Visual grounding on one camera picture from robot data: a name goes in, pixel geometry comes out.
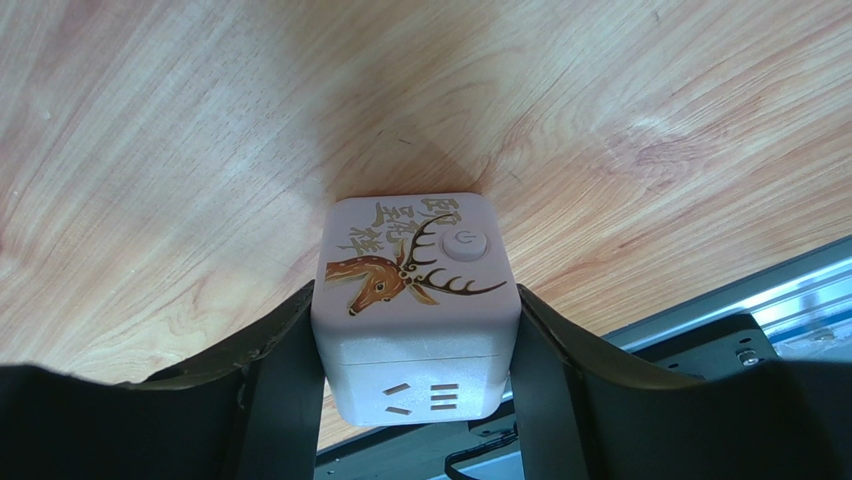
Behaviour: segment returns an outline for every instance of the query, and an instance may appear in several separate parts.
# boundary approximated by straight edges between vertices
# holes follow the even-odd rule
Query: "wire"
[[[460,452],[451,453],[447,455],[447,458],[444,459],[444,474],[450,477],[450,480],[476,480],[475,478],[465,475],[460,471],[456,470],[453,465],[464,462],[465,460],[470,460],[471,458],[480,457],[488,452],[493,452],[498,448],[503,448],[507,445],[511,445],[517,440],[518,424],[516,423],[515,426],[512,428],[512,432],[507,433],[500,438],[485,442],[482,445],[478,445],[467,450],[462,450]]]

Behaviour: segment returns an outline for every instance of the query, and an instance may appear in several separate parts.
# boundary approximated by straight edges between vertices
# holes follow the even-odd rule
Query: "bolt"
[[[746,367],[757,365],[761,360],[763,360],[757,356],[757,352],[750,348],[737,353],[737,358],[740,359]]]

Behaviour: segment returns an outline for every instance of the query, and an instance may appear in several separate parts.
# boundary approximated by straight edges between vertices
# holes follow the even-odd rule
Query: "deer head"
[[[453,283],[462,278],[460,275],[450,278],[443,284],[434,283],[432,277],[438,272],[445,271],[445,268],[435,268],[425,275],[416,275],[419,267],[437,262],[437,259],[417,260],[414,257],[414,252],[418,248],[435,245],[434,243],[419,243],[422,237],[435,234],[435,232],[427,232],[426,228],[433,222],[449,216],[441,215],[424,222],[414,233],[408,252],[405,251],[405,240],[398,242],[393,261],[375,255],[365,255],[342,262],[329,262],[325,268],[326,285],[335,286],[341,283],[364,280],[358,295],[349,304],[349,315],[352,316],[359,314],[376,302],[390,302],[403,290],[407,290],[422,304],[438,305],[438,301],[426,292],[427,288],[450,295],[470,296],[487,293],[505,285],[506,282],[504,281],[488,288],[471,290],[470,286],[474,283],[474,280],[469,280],[462,288],[454,289]]]

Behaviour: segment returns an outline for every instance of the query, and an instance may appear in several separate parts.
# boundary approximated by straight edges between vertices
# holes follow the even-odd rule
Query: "wood grain surface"
[[[142,380],[377,194],[482,193],[603,334],[852,233],[850,155],[848,0],[5,0],[0,361]]]

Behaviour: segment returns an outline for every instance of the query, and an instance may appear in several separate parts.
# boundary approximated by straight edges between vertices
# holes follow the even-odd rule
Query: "white round button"
[[[488,238],[481,230],[457,227],[444,234],[444,252],[460,262],[472,262],[485,255]]]

